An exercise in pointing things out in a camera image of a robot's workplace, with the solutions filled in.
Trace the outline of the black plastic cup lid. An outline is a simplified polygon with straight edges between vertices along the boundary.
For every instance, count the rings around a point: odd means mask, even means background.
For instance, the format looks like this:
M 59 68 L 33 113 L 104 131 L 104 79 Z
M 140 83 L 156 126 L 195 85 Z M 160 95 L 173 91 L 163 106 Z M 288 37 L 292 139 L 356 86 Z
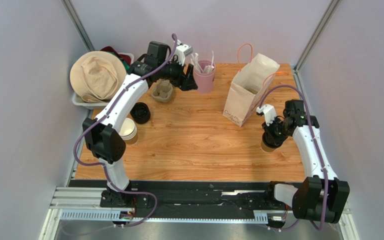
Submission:
M 271 139 L 266 139 L 266 138 L 263 138 L 261 141 L 262 148 L 277 149 L 280 146 L 282 146 L 282 144 L 283 144 L 282 142 L 279 143 L 277 141 L 273 141 Z

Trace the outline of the brown paper cup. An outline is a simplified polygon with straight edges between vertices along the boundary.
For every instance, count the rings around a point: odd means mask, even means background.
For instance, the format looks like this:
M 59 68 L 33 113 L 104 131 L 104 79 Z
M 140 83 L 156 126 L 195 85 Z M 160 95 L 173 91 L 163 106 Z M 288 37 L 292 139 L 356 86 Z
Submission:
M 277 147 L 273 148 L 266 145 L 264 141 L 261 142 L 260 147 L 261 147 L 261 150 L 264 151 L 265 153 L 272 153 L 277 149 Z

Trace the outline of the white paper takeout bag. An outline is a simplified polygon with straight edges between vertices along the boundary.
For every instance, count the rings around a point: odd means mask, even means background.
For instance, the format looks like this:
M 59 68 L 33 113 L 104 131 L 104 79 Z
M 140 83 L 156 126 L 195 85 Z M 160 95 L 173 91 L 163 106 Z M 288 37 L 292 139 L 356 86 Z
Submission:
M 276 76 L 288 76 L 280 71 L 280 64 L 258 53 L 253 55 L 253 46 L 245 43 L 237 51 L 237 60 L 244 46 L 250 47 L 249 62 L 242 66 L 233 78 L 222 115 L 239 127 L 256 112 L 264 94 Z

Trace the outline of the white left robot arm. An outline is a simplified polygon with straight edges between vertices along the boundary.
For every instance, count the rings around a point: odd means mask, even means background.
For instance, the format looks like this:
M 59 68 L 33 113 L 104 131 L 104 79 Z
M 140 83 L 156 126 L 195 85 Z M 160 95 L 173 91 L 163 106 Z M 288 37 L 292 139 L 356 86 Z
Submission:
M 126 207 L 136 196 L 130 191 L 122 160 L 126 142 L 118 132 L 123 122 L 139 98 L 158 80 L 168 80 L 181 91 L 197 90 L 193 66 L 184 70 L 186 57 L 193 51 L 191 45 L 179 40 L 175 41 L 175 49 L 151 41 L 147 52 L 130 65 L 123 84 L 108 105 L 94 119 L 83 121 L 85 146 L 107 175 L 107 188 L 101 195 L 102 207 Z

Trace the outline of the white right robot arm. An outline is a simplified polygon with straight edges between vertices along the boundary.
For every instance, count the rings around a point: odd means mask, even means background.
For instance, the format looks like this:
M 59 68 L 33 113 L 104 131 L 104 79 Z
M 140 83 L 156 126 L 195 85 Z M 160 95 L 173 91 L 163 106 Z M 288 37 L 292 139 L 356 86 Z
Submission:
M 289 206 L 298 220 L 337 224 L 347 203 L 350 186 L 347 181 L 339 180 L 328 161 L 317 118 L 308 114 L 306 103 L 298 99 L 285 102 L 282 117 L 270 104 L 258 106 L 256 113 L 264 116 L 262 150 L 272 152 L 292 138 L 305 173 L 299 187 L 286 182 L 270 182 L 267 195 L 271 206 Z

